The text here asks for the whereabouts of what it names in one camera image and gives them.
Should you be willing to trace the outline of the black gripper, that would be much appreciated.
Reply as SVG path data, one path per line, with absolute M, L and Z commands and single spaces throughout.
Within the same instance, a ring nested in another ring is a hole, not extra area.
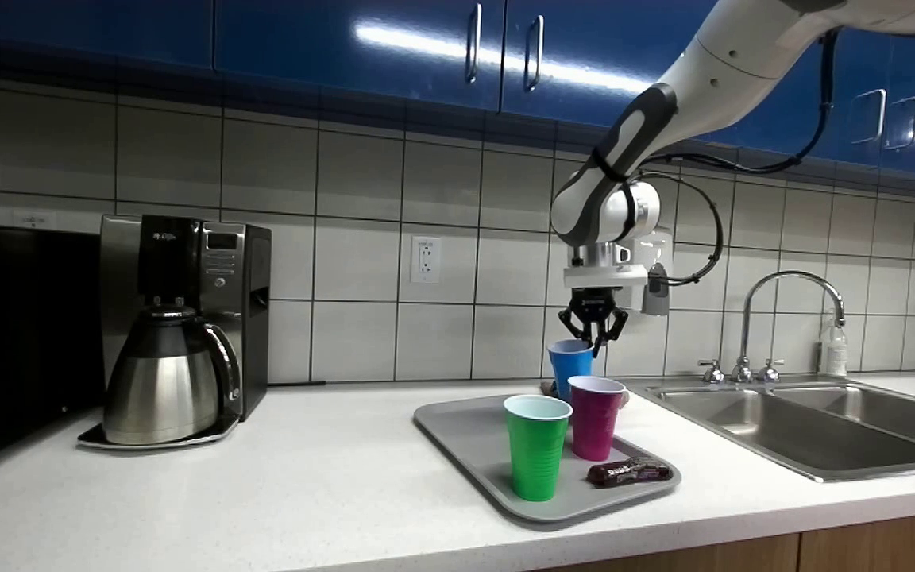
M 619 340 L 627 330 L 627 312 L 616 305 L 611 288 L 576 288 L 570 305 L 559 312 L 559 323 L 571 336 L 588 336 L 590 357 L 608 343 Z

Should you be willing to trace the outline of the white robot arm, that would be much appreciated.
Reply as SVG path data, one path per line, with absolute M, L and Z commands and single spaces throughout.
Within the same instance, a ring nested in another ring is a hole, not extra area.
M 662 197 L 640 164 L 694 137 L 746 116 L 831 28 L 915 36 L 915 0 L 719 0 L 683 53 L 643 89 L 552 199 L 552 232 L 570 247 L 565 330 L 590 352 L 616 340 L 616 294 L 648 283 L 630 241 L 648 235 Z

